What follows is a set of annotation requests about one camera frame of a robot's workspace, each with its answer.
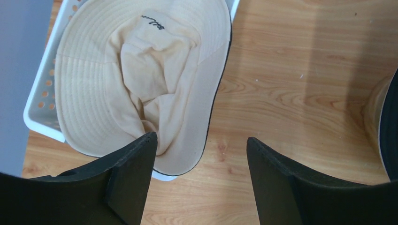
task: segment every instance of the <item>gray wall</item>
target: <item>gray wall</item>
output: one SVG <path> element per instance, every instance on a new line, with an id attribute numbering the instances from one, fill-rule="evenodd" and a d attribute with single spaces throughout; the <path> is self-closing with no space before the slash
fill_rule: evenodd
<path id="1" fill-rule="evenodd" d="M 0 0 L 0 172 L 21 176 L 23 109 L 44 52 L 52 0 Z"/>

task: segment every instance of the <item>hat brim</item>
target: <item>hat brim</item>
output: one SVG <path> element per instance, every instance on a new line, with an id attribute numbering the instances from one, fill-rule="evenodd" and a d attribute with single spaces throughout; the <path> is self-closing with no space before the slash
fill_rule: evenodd
<path id="1" fill-rule="evenodd" d="M 112 117 L 106 100 L 109 65 L 105 43 L 112 32 L 146 9 L 172 9 L 173 17 L 192 24 L 201 35 L 200 58 L 183 115 L 183 125 L 154 169 L 168 176 L 190 171 L 206 144 L 214 97 L 230 48 L 231 20 L 224 0 L 96 0 L 73 16 L 61 38 L 55 64 L 55 101 L 61 131 L 77 151 L 102 157 L 139 138 L 127 134 Z"/>

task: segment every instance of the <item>wood grain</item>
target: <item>wood grain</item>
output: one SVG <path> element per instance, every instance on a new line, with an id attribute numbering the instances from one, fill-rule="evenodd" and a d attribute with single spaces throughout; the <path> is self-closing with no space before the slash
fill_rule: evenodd
<path id="1" fill-rule="evenodd" d="M 397 11 L 396 0 L 242 0 L 205 154 L 175 181 L 152 180 L 142 224 L 259 224 L 250 136 L 320 172 L 387 182 L 363 109 L 397 69 Z M 91 160 L 32 132 L 23 176 Z"/>

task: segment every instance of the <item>black object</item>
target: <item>black object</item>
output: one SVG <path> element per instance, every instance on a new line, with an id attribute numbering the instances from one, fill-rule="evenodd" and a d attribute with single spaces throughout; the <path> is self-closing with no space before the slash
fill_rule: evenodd
<path id="1" fill-rule="evenodd" d="M 368 186 L 334 178 L 256 138 L 246 151 L 262 225 L 398 224 L 398 181 Z"/>
<path id="2" fill-rule="evenodd" d="M 380 118 L 380 153 L 390 180 L 398 179 L 398 70 L 388 87 Z"/>
<path id="3" fill-rule="evenodd" d="M 148 133 L 57 177 L 0 173 L 0 224 L 138 225 L 156 148 L 156 134 Z"/>

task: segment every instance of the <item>beige bucket hat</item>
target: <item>beige bucket hat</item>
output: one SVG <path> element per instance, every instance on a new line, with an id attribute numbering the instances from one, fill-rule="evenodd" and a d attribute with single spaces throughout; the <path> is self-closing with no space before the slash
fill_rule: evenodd
<path id="1" fill-rule="evenodd" d="M 56 56 L 66 141 L 102 157 L 155 131 L 154 170 L 191 170 L 205 147 L 230 48 L 225 0 L 89 0 Z"/>

